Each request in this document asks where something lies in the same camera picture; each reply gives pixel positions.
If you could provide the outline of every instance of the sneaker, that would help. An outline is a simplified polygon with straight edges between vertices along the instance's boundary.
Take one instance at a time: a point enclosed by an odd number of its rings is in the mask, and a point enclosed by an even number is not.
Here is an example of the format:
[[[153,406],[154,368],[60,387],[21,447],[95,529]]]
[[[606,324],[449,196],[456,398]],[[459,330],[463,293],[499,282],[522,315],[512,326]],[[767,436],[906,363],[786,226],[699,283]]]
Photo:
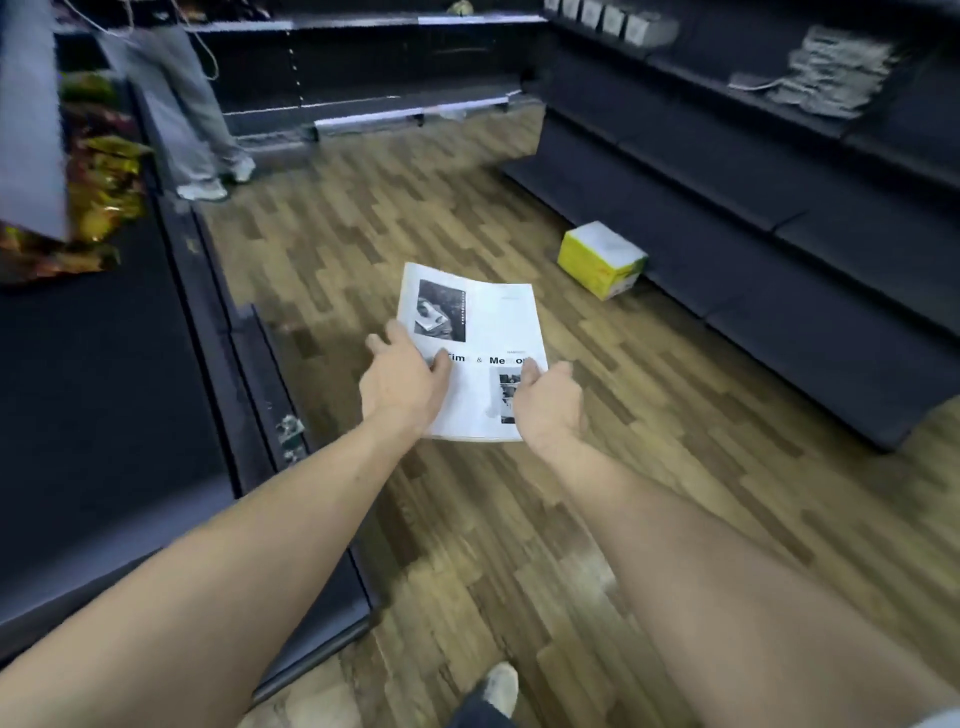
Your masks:
[[[490,703],[506,717],[514,714],[516,699],[520,695],[520,678],[514,666],[510,663],[494,665],[479,687],[485,703]]]
[[[227,189],[220,180],[202,180],[190,184],[181,184],[177,187],[177,194],[184,200],[208,203],[220,202],[225,200],[228,195]]]
[[[254,169],[256,169],[256,162],[253,161],[253,157],[247,155],[230,167],[230,174],[233,175],[233,181],[237,184],[246,184],[250,181]]]

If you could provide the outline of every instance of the booklet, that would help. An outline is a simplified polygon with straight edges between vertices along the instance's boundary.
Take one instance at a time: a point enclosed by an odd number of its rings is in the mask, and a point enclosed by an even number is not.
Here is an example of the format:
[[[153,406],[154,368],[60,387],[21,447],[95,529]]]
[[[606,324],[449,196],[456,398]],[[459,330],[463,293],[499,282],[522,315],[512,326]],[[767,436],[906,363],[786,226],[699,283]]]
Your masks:
[[[484,283],[407,263],[397,319],[423,358],[440,349],[453,361],[450,389],[429,436],[519,440],[514,392],[528,356],[546,371],[546,351],[529,283]]]

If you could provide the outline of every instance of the hand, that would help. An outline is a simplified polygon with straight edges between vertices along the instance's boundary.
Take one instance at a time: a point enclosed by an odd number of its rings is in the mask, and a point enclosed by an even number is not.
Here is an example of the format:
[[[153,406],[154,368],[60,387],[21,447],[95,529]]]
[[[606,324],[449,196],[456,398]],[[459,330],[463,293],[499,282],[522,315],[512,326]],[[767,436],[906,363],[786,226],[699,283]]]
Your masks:
[[[530,449],[543,457],[551,448],[587,429],[584,392],[573,380],[573,365],[562,361],[546,374],[533,359],[523,362],[514,394],[516,428]]]
[[[363,419],[396,415],[419,438],[437,419],[444,403],[450,383],[450,355],[441,350],[431,370],[399,321],[388,321],[386,329],[389,344],[375,333],[367,337],[373,364],[360,379]]]

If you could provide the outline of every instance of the white cord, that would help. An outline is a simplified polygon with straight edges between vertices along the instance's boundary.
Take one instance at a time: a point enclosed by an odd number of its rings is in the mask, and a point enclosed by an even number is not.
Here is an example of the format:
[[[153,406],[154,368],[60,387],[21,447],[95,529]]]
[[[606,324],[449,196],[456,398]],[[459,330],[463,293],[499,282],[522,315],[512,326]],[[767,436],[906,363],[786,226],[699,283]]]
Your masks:
[[[67,8],[69,8],[70,10],[72,10],[73,12],[75,12],[77,15],[79,15],[81,18],[83,18],[87,23],[89,23],[90,25],[92,25],[94,28],[96,28],[96,29],[97,29],[98,31],[100,31],[101,33],[105,33],[105,34],[107,34],[108,36],[113,36],[113,37],[121,38],[122,40],[125,40],[126,42],[129,43],[129,42],[130,42],[130,36],[131,36],[131,34],[133,33],[133,28],[134,28],[134,26],[133,26],[133,6],[131,5],[131,0],[121,0],[121,1],[123,2],[124,7],[127,9],[127,23],[128,23],[128,27],[125,28],[125,29],[122,30],[122,31],[111,30],[111,29],[109,29],[109,28],[104,28],[102,25],[100,25],[99,23],[94,22],[92,19],[90,19],[89,17],[87,17],[86,15],[84,15],[82,12],[80,12],[79,10],[77,10],[76,6],[75,6],[72,2],[70,2],[70,0],[63,0],[63,4],[64,4]],[[193,27],[192,23],[190,22],[190,18],[188,18],[188,17],[186,16],[186,13],[183,12],[183,11],[180,9],[180,5],[178,5],[177,0],[170,0],[170,2],[171,2],[171,4],[174,6],[174,8],[177,9],[177,15],[180,16],[180,20],[183,22],[183,25],[185,25],[185,26],[187,27],[187,29]],[[208,46],[208,45],[206,44],[206,42],[204,41],[204,39],[201,37],[201,34],[199,34],[199,33],[194,33],[193,35],[194,35],[194,37],[197,39],[197,42],[200,43],[201,46],[204,48],[204,50],[206,51],[206,54],[207,54],[208,56],[210,56],[210,60],[213,61],[213,75],[212,75],[212,76],[207,76],[207,75],[206,75],[206,72],[204,72],[204,77],[205,77],[208,81],[216,81],[217,79],[220,78],[220,63],[217,62],[217,57],[213,55],[213,51],[210,50],[210,46]]]
[[[183,25],[185,25],[188,29],[191,28],[192,24],[190,23],[190,19],[186,16],[186,13],[180,9],[180,5],[177,3],[177,0],[170,0],[170,2],[173,3],[174,8],[177,9],[177,14],[180,16],[180,20],[183,21]],[[220,63],[217,62],[217,57],[213,55],[213,51],[210,50],[210,46],[206,44],[206,41],[201,34],[194,33],[193,37],[197,39],[197,42],[201,44],[206,51],[206,54],[210,56],[210,60],[213,61],[213,75],[207,76],[206,72],[204,72],[204,76],[206,76],[208,81],[216,81],[220,78]]]
[[[133,6],[130,4],[130,0],[123,0],[123,4],[124,4],[124,7],[127,9],[127,23],[129,27],[123,31],[114,31],[114,30],[110,30],[109,28],[104,28],[102,25],[99,25],[98,23],[95,23],[93,20],[88,18],[86,15],[84,15],[82,12],[77,10],[77,7],[73,3],[71,3],[70,0],[63,0],[63,5],[65,5],[67,8],[75,12],[77,15],[79,15],[81,18],[83,18],[86,22],[88,22],[90,25],[92,25],[101,33],[106,33],[108,36],[113,36],[113,37],[128,38],[130,37],[130,34],[133,32]]]

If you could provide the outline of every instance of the cardboard box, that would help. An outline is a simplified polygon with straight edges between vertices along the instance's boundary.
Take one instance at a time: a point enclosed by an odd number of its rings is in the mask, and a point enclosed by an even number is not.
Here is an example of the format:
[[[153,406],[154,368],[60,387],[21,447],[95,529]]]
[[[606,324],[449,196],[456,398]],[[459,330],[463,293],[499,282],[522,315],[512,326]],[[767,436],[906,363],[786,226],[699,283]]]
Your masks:
[[[603,14],[603,3],[600,0],[584,0],[580,10],[580,22],[595,31],[600,25],[601,14]]]
[[[677,39],[680,23],[658,12],[638,12],[627,20],[623,39],[637,48],[658,48]]]
[[[564,17],[576,20],[580,15],[580,0],[564,0]]]
[[[557,263],[601,301],[629,290],[643,272],[647,254],[600,222],[564,235]]]
[[[618,7],[608,5],[603,11],[603,32],[608,36],[620,37],[626,17],[626,13]]]

